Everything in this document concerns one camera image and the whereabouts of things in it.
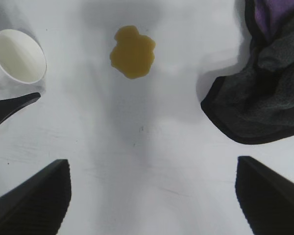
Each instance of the towel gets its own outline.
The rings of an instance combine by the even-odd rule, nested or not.
[[[239,157],[236,195],[255,235],[294,235],[294,184],[252,157]]]
[[[56,235],[70,200],[68,160],[56,160],[0,197],[0,235]]]
[[[294,135],[294,0],[245,0],[250,59],[218,77],[201,107],[229,138],[263,144]]]

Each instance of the purple cloth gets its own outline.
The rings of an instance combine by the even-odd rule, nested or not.
[[[271,41],[281,21],[294,11],[294,0],[254,0],[255,20],[258,27]]]

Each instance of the coffee spill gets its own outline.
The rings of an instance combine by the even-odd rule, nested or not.
[[[147,75],[155,58],[156,43],[140,35],[133,25],[120,28],[114,39],[117,45],[110,54],[111,66],[129,79]]]

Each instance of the dark cloth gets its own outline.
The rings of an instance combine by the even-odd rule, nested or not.
[[[201,107],[234,141],[263,144],[294,135],[294,10],[277,18],[278,30],[268,38],[255,17],[254,0],[245,2],[250,60],[240,73],[218,77]]]
[[[281,21],[294,11],[294,0],[254,0],[255,20],[268,41]]]
[[[294,235],[294,184],[251,157],[239,157],[236,195],[255,235]]]

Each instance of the gray towel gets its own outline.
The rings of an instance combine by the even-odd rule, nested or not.
[[[240,73],[218,77],[201,107],[234,141],[262,144],[294,135],[294,4],[266,29],[259,27],[259,5],[245,1],[245,20],[253,38],[250,60]],[[274,15],[270,8],[266,12],[267,19]]]

